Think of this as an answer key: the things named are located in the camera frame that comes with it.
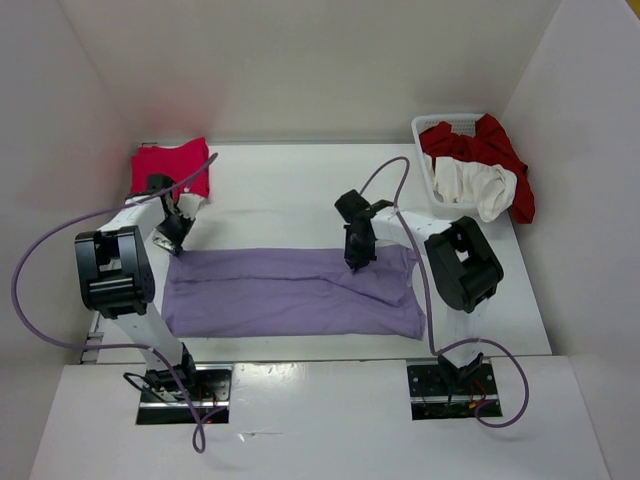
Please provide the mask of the pink t shirt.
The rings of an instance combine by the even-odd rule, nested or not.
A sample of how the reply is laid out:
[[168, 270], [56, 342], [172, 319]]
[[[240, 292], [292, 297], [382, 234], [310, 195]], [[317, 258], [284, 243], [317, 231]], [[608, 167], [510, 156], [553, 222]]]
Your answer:
[[209, 148], [204, 137], [173, 148], [141, 146], [131, 157], [130, 193], [143, 192], [147, 187], [147, 178], [153, 174], [168, 176], [179, 183], [199, 170], [208, 159]]

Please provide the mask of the lavender t shirt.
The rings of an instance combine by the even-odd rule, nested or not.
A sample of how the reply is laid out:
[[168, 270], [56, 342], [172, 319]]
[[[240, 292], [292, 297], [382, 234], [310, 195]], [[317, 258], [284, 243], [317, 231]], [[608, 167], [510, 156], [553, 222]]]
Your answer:
[[422, 337], [411, 286], [415, 254], [383, 246], [352, 271], [340, 249], [186, 251], [172, 258], [161, 315], [182, 338], [399, 335]]

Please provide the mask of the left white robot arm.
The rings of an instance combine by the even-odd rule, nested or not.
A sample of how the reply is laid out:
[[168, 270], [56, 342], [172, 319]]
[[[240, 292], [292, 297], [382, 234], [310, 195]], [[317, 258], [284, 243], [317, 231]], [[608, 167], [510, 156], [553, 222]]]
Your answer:
[[146, 373], [141, 391], [159, 401], [182, 401], [199, 387], [187, 347], [170, 331], [154, 304], [156, 282], [145, 242], [177, 256], [194, 218], [179, 208], [174, 185], [152, 174], [146, 189], [128, 198], [127, 208], [100, 229], [82, 232], [74, 247], [84, 305], [112, 320], [136, 344], [143, 344]]

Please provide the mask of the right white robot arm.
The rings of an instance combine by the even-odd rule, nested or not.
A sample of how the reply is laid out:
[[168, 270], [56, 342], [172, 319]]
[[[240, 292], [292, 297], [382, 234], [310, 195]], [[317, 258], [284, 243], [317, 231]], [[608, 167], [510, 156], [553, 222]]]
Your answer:
[[454, 346], [437, 354], [438, 380], [449, 394], [473, 382], [483, 354], [479, 325], [487, 302], [504, 278], [503, 268], [477, 222], [463, 216], [455, 221], [400, 210], [388, 200], [368, 202], [350, 190], [335, 208], [345, 222], [346, 264], [354, 271], [377, 259], [376, 245], [387, 242], [413, 251], [422, 281], [433, 279], [454, 327]]

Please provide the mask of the cream white t shirt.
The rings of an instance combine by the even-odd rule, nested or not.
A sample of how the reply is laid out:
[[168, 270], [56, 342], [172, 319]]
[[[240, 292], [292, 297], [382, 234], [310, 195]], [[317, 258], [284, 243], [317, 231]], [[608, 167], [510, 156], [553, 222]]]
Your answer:
[[513, 204], [517, 177], [501, 165], [436, 157], [431, 160], [430, 173], [433, 189], [444, 204], [469, 204], [485, 223], [496, 220]]

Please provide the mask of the white plastic laundry basket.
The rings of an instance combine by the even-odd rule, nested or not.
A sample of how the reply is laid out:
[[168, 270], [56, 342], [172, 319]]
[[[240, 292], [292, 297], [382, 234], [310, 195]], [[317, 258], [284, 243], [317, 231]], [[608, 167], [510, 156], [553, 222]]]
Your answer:
[[424, 131], [437, 126], [441, 122], [448, 123], [453, 133], [474, 136], [476, 121], [481, 117], [482, 114], [478, 113], [432, 114], [415, 117], [411, 122], [418, 163], [426, 186], [427, 196], [432, 212], [438, 217], [475, 216], [477, 209], [473, 203], [445, 203], [439, 194], [434, 191], [432, 174], [429, 171], [426, 153], [422, 150], [419, 137]]

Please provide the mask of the dark red t shirt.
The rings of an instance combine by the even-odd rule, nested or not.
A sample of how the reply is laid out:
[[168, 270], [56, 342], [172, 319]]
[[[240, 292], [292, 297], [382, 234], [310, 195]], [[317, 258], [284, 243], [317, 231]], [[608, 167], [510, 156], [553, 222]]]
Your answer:
[[515, 198], [511, 207], [513, 220], [519, 224], [530, 224], [535, 215], [535, 200], [527, 174], [528, 166], [516, 154], [509, 137], [501, 124], [489, 114], [476, 121], [474, 136], [456, 134], [448, 123], [424, 131], [420, 137], [422, 150], [426, 153], [430, 171], [431, 160], [436, 157], [453, 157], [464, 162], [485, 165], [501, 165], [517, 177]]

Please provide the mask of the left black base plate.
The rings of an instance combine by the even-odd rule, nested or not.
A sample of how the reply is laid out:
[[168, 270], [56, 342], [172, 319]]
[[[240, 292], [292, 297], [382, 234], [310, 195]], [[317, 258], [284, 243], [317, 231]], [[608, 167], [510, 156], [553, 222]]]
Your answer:
[[[178, 389], [154, 388], [148, 374], [125, 372], [123, 377], [136, 389], [139, 403], [136, 424], [194, 425], [194, 418]], [[232, 369], [229, 365], [196, 368], [197, 384], [188, 386], [189, 396], [204, 424], [227, 424], [230, 416]]]

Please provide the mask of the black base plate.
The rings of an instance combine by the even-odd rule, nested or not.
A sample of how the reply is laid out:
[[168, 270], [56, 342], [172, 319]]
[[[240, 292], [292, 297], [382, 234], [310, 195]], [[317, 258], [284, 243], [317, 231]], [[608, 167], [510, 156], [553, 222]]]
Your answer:
[[473, 418], [478, 406], [481, 407], [481, 418], [502, 416], [489, 362], [483, 362], [478, 372], [452, 390], [441, 378], [435, 361], [408, 363], [406, 372], [414, 421]]
[[[136, 424], [194, 425], [194, 418], [178, 389], [154, 388], [148, 374], [125, 372], [123, 377], [136, 389], [139, 403]], [[230, 416], [232, 369], [229, 365], [196, 368], [197, 384], [188, 386], [189, 396], [204, 424], [227, 424]]]

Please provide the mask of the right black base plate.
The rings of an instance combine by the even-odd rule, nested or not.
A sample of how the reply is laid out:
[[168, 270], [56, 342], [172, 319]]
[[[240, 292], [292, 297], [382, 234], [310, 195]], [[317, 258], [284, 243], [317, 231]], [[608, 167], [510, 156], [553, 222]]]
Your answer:
[[481, 418], [502, 416], [489, 362], [483, 362], [478, 372], [452, 390], [441, 378], [435, 361], [408, 363], [406, 372], [414, 421], [473, 418], [478, 406], [481, 407]]

